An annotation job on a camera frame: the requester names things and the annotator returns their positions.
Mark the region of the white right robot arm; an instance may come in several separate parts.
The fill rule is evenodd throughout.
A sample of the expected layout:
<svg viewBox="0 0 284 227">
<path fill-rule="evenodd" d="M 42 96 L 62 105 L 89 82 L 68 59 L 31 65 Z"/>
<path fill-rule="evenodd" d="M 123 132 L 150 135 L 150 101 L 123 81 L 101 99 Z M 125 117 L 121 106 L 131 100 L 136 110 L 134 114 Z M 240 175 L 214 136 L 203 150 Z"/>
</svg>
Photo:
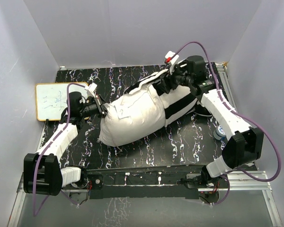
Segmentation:
<svg viewBox="0 0 284 227">
<path fill-rule="evenodd" d="M 169 51 L 165 55 L 168 71 L 160 77 L 159 88 L 170 93 L 178 86 L 188 87 L 218 121 L 225 132 L 227 143 L 222 154 L 202 168 L 199 181 L 208 188 L 218 183 L 221 175 L 260 158 L 264 134 L 253 128 L 224 97 L 215 76 L 208 78 L 202 56 L 194 55 L 179 61 L 179 56 Z"/>
</svg>

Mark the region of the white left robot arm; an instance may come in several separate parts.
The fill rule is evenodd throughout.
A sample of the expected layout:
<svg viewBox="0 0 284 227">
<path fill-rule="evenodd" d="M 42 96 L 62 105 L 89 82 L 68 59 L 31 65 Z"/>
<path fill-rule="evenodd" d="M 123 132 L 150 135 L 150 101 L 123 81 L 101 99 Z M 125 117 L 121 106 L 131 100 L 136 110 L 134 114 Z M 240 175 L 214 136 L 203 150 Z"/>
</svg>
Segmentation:
<svg viewBox="0 0 284 227">
<path fill-rule="evenodd" d="M 24 158 L 23 188 L 26 193 L 56 196 L 69 184 L 79 189 L 88 184 L 85 169 L 81 166 L 61 168 L 61 157 L 78 136 L 86 118 L 106 116 L 105 101 L 97 94 L 84 98 L 80 92 L 71 92 L 67 102 L 52 137 L 36 153 Z"/>
</svg>

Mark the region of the white pillow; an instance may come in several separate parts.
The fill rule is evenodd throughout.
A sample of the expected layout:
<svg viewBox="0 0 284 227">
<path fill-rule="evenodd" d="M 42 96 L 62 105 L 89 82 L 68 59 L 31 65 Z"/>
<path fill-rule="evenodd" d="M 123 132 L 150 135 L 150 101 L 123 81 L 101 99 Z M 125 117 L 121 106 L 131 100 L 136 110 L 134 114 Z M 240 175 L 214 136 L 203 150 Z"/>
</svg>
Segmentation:
<svg viewBox="0 0 284 227">
<path fill-rule="evenodd" d="M 106 117 L 101 119 L 98 140 L 119 147 L 135 142 L 165 125 L 163 102 L 152 83 L 167 70 L 154 72 L 128 87 L 117 100 L 104 104 Z"/>
</svg>

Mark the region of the black white striped pillowcase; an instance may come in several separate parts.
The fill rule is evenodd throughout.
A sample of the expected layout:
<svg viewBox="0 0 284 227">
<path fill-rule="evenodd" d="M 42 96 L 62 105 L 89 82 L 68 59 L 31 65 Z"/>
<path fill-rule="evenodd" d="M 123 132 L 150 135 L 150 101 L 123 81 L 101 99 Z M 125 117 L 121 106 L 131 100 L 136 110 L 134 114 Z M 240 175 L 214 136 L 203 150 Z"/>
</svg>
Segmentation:
<svg viewBox="0 0 284 227">
<path fill-rule="evenodd" d="M 188 87 L 178 86 L 168 94 L 159 89 L 157 79 L 167 70 L 154 72 L 129 86 L 121 97 L 126 124 L 156 131 L 194 110 L 197 98 Z"/>
</svg>

